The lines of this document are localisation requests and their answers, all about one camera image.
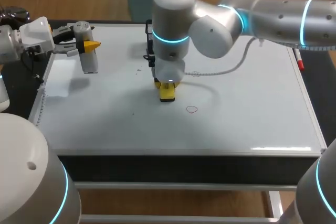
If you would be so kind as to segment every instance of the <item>robotic arm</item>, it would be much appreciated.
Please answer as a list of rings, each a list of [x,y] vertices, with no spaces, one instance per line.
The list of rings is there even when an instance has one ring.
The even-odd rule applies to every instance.
[[[61,43],[76,39],[76,42]],[[0,65],[19,61],[26,52],[35,55],[47,52],[79,55],[84,73],[98,72],[95,49],[100,42],[93,41],[92,27],[88,22],[77,22],[51,31],[46,17],[20,26],[13,30],[9,25],[0,26]],[[9,97],[0,74],[0,112],[9,107]]]
[[[240,35],[304,50],[335,49],[336,3],[319,0],[153,0],[155,76],[180,82],[191,39],[209,58],[226,55]]]

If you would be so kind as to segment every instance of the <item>white cylinder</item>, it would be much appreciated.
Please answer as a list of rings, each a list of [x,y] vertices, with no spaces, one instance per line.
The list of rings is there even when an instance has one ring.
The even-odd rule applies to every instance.
[[[79,223],[79,194],[42,133],[2,113],[0,134],[0,223]]]

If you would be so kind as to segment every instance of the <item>white table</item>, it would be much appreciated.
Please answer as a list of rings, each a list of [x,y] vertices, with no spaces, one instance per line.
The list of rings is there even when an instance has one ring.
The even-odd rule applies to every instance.
[[[47,97],[39,129],[58,155],[317,158],[327,148],[291,49],[268,41],[260,47],[254,42],[237,71],[217,77],[185,76],[176,89],[176,100],[162,103],[142,57],[146,49],[144,25],[94,26],[93,36],[102,42],[97,49],[98,74],[84,75],[78,57],[62,55],[51,57],[45,74]],[[229,69],[240,60],[248,40],[239,38],[228,55],[217,60],[202,56],[191,42],[186,71]],[[30,115],[34,123],[41,94],[42,90]],[[189,113],[188,106],[197,107],[197,112]],[[79,182],[77,186],[286,189],[281,185],[185,183]],[[271,193],[270,199],[279,201],[279,194]],[[274,217],[280,213],[281,207],[273,208]],[[116,217],[86,216],[83,220],[106,218],[113,221]],[[241,218],[208,221],[256,223]]]

